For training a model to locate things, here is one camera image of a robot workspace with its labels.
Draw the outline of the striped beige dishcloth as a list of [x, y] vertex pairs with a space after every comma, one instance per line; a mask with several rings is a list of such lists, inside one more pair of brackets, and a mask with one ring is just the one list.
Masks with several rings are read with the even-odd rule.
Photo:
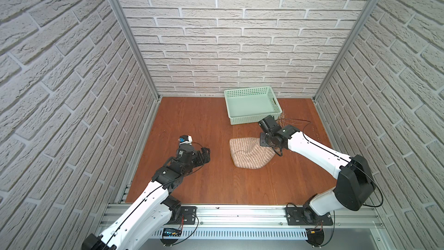
[[276, 155], [269, 147], [262, 147], [259, 138], [233, 138], [229, 141], [234, 165], [242, 169], [260, 169]]

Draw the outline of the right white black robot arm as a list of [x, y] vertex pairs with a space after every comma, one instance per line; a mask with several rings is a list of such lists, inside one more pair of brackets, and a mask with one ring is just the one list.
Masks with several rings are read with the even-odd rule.
[[322, 216], [338, 209], [358, 211], [374, 191], [380, 191], [365, 157], [337, 152], [292, 125], [282, 127], [271, 115], [260, 120], [259, 126], [262, 146], [279, 149], [279, 156], [284, 149], [300, 154], [336, 179], [335, 187], [303, 205], [301, 216], [307, 224], [317, 224]]

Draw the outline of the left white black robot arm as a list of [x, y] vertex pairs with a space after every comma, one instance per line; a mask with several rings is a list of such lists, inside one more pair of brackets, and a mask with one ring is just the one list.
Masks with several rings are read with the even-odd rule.
[[178, 146], [176, 155], [160, 167], [145, 190], [110, 227], [99, 236], [84, 239], [83, 250], [138, 250], [168, 222], [179, 217], [181, 202], [171, 193], [183, 179], [210, 162], [210, 149], [196, 150], [192, 143]]

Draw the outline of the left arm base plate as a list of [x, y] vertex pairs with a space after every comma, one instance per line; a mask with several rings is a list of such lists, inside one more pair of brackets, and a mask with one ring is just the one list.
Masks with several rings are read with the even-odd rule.
[[194, 225], [196, 221], [196, 206], [181, 206], [172, 212], [168, 225]]

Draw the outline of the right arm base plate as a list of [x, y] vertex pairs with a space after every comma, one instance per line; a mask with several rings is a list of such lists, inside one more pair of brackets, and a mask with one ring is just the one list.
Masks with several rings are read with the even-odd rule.
[[298, 207], [291, 203], [284, 208], [289, 226], [332, 226], [333, 218], [330, 213], [317, 215], [309, 207]]

